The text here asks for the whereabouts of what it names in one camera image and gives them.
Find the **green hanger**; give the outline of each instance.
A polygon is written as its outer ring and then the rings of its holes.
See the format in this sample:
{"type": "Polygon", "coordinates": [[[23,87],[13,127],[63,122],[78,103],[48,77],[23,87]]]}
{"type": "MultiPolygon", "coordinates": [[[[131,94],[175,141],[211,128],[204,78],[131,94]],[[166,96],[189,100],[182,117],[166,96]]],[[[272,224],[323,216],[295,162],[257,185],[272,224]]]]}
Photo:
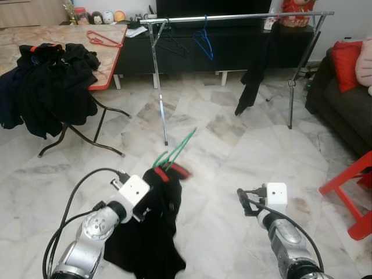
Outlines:
{"type": "Polygon", "coordinates": [[[169,166],[165,169],[165,171],[168,171],[168,169],[170,168],[170,166],[174,163],[174,161],[177,159],[177,157],[179,156],[179,154],[181,153],[181,151],[185,148],[187,142],[190,140],[190,138],[195,134],[195,131],[196,131],[196,128],[194,128],[191,133],[189,133],[185,138],[184,140],[176,147],[172,150],[172,152],[162,161],[161,158],[166,154],[168,153],[168,151],[164,151],[162,154],[160,154],[160,156],[155,160],[155,162],[153,163],[152,167],[159,167],[159,166],[165,166],[167,163],[170,162],[169,166]],[[174,158],[172,159],[172,161],[169,161],[171,156],[177,151],[177,154],[174,156],[174,158]]]}

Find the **sofa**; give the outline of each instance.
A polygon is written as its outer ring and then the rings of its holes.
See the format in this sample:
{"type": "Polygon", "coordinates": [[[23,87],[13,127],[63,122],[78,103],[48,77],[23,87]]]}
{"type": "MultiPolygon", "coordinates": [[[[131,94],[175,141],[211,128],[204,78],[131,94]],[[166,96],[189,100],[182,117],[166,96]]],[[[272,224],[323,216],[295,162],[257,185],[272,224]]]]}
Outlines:
{"type": "Polygon", "coordinates": [[[362,85],[341,94],[332,49],[320,63],[305,107],[324,118],[359,156],[372,149],[372,96],[362,85]]]}

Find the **red plastic stool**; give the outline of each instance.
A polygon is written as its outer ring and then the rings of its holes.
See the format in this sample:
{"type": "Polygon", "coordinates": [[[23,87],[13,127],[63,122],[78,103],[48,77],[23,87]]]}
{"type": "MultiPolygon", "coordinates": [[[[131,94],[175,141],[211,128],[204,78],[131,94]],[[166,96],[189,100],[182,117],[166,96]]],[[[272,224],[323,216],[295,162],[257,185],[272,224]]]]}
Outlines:
{"type": "Polygon", "coordinates": [[[346,207],[353,214],[356,219],[356,223],[348,230],[349,235],[355,240],[361,240],[364,237],[372,233],[372,211],[369,211],[366,215],[362,215],[361,212],[356,208],[355,204],[346,195],[345,191],[341,186],[352,178],[361,177],[358,181],[360,184],[364,184],[367,187],[371,187],[371,172],[366,174],[359,174],[367,167],[372,166],[372,151],[365,154],[353,165],[348,167],[338,176],[333,178],[326,185],[319,188],[322,195],[325,195],[331,191],[335,191],[336,194],[341,198],[346,207]]]}

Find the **black cable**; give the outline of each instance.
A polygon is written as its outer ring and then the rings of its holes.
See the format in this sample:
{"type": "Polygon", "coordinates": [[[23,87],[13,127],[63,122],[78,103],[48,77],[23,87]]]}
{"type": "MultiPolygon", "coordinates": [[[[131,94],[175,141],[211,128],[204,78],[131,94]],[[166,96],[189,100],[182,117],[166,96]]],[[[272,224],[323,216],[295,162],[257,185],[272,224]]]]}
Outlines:
{"type": "Polygon", "coordinates": [[[49,251],[51,249],[51,246],[53,243],[55,243],[55,239],[57,238],[57,235],[60,234],[63,230],[64,227],[66,227],[69,223],[71,223],[73,220],[77,219],[77,218],[80,218],[80,217],[83,217],[85,215],[88,215],[90,213],[92,213],[93,210],[90,210],[90,211],[87,211],[87,212],[84,212],[84,213],[81,213],[81,214],[78,214],[78,215],[75,215],[73,216],[72,218],[69,218],[62,226],[62,228],[58,228],[56,230],[56,232],[54,233],[54,235],[52,236],[51,240],[49,240],[49,243],[48,245],[46,246],[45,248],[45,252],[44,252],[44,257],[42,258],[42,277],[44,279],[48,279],[48,275],[47,275],[47,259],[48,259],[48,254],[49,254],[49,251]]]}
{"type": "Polygon", "coordinates": [[[61,222],[60,222],[60,226],[59,226],[59,229],[57,230],[56,232],[56,237],[55,237],[55,242],[53,244],[53,247],[52,247],[52,251],[51,251],[51,255],[49,257],[49,263],[48,263],[48,274],[50,275],[51,274],[51,270],[52,270],[52,266],[53,266],[53,260],[54,260],[54,255],[55,255],[55,252],[56,252],[56,249],[57,249],[57,244],[58,244],[58,241],[59,241],[59,238],[60,238],[60,235],[61,235],[61,232],[62,232],[62,229],[65,225],[65,222],[66,222],[66,219],[67,219],[67,215],[69,214],[69,210],[70,210],[70,207],[71,207],[71,203],[72,203],[72,200],[74,198],[74,195],[76,193],[76,191],[79,189],[80,185],[88,178],[90,177],[91,175],[99,172],[99,171],[111,171],[115,174],[117,174],[118,176],[121,176],[122,173],[119,172],[118,170],[115,170],[115,169],[111,169],[109,167],[102,167],[100,169],[96,169],[96,170],[93,170],[91,171],[90,173],[88,173],[86,176],[84,176],[77,184],[76,186],[74,187],[74,189],[72,190],[71,194],[70,194],[70,198],[69,200],[67,201],[67,204],[66,204],[66,208],[65,208],[65,212],[63,214],[63,217],[61,219],[61,222]]]}
{"type": "Polygon", "coordinates": [[[287,215],[283,214],[283,213],[280,213],[279,211],[276,211],[274,209],[271,209],[271,208],[268,208],[266,207],[265,205],[262,205],[261,203],[259,202],[255,202],[251,199],[248,198],[247,196],[247,200],[254,204],[255,206],[257,206],[259,209],[266,209],[267,211],[271,212],[271,213],[274,213],[280,217],[282,217],[283,219],[286,219],[288,222],[290,222],[293,226],[295,226],[300,232],[302,232],[302,234],[307,238],[307,240],[310,242],[310,244],[312,245],[314,251],[315,251],[315,254],[318,258],[318,262],[319,262],[319,268],[321,270],[321,272],[324,272],[324,266],[323,266],[323,261],[321,259],[321,256],[320,256],[320,252],[318,250],[318,247],[316,246],[315,242],[312,240],[311,236],[309,236],[307,234],[307,232],[299,225],[297,224],[295,221],[293,221],[291,218],[289,218],[287,215]]]}

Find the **white marble floor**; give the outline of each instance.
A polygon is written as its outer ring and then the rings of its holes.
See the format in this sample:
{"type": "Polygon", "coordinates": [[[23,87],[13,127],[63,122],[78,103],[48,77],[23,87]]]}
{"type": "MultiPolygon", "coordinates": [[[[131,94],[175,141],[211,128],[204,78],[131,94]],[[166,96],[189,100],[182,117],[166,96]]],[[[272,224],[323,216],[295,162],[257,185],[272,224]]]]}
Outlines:
{"type": "MultiPolygon", "coordinates": [[[[129,120],[108,113],[99,140],[127,154],[125,158],[95,148],[67,133],[43,158],[37,153],[52,142],[30,135],[25,126],[0,130],[0,274],[1,278],[40,279],[41,259],[59,224],[69,192],[86,173],[114,167],[143,174],[156,157],[171,149],[194,127],[198,130],[178,162],[193,177],[183,184],[175,243],[187,262],[177,278],[279,278],[267,232],[244,217],[236,189],[269,181],[288,186],[288,215],[314,237],[326,272],[335,279],[372,274],[372,237],[354,241],[354,223],[342,202],[318,188],[356,159],[321,119],[304,107],[304,80],[296,88],[294,129],[286,127],[287,80],[292,70],[271,70],[260,87],[278,95],[269,103],[258,96],[254,107],[234,116],[243,85],[242,73],[230,73],[226,87],[214,73],[162,76],[170,146],[163,144],[157,93],[152,76],[125,78],[122,89],[97,92],[103,103],[130,112],[129,120]]],[[[79,127],[94,134],[98,116],[79,127]]],[[[107,173],[90,178],[77,194],[77,213],[113,194],[107,173]]],[[[371,210],[371,193],[350,182],[345,186],[362,211],[371,210]]],[[[70,242],[66,230],[61,247],[70,242]]],[[[96,278],[134,278],[102,262],[96,278]]]]}

